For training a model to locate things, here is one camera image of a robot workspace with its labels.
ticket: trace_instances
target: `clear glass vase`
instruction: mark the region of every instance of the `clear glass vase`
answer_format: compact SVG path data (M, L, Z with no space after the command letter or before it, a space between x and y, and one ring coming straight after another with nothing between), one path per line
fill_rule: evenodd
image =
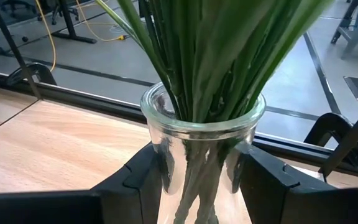
M219 123L176 120L161 83L145 92L140 107L162 175L158 224L243 224L248 217L239 190L241 155L265 111L263 96L244 116Z

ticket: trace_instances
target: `gray floor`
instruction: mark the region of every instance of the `gray floor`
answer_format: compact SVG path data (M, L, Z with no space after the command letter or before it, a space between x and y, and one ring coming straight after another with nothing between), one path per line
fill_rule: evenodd
M112 8L118 7L116 0L110 0L108 4ZM358 47L352 57L343 61L338 55L343 50L344 41L339 39L336 45L329 43L340 21L338 18L342 17L347 6L346 0L335 1L328 10L323 12L309 33L339 109L351 121L356 122L358 102L344 82L343 76L358 77ZM102 13L102 9L98 6L86 7L84 10L87 18ZM107 15L95 17L89 22L113 23ZM64 23L60 20L56 26L52 26L52 30L59 30L63 25ZM36 28L30 32L29 27ZM111 32L109 26L91 25L91 27L104 39L112 39L123 34ZM46 35L43 25L32 21L13 29L26 30L30 32L30 39L36 40L30 44L21 43L23 46L19 50L24 56L52 62L53 54L49 39L39 39ZM84 24L78 24L75 30L78 35L93 37ZM86 73L79 73L58 66L53 71L53 75L59 86L138 104L141 94L147 89L146 86L101 78L89 73L101 72L151 83L159 80L146 54L132 39L98 41L96 44L58 38L53 38L53 40L59 65L87 70ZM10 73L17 67L18 64L13 58L0 56L0 72ZM261 133L303 141L314 124L314 119L331 111L303 37L279 66L275 76L268 81L263 94L270 108L257 127ZM289 116L288 113L295 113L295 115ZM336 143L330 141L328 147L334 149Z

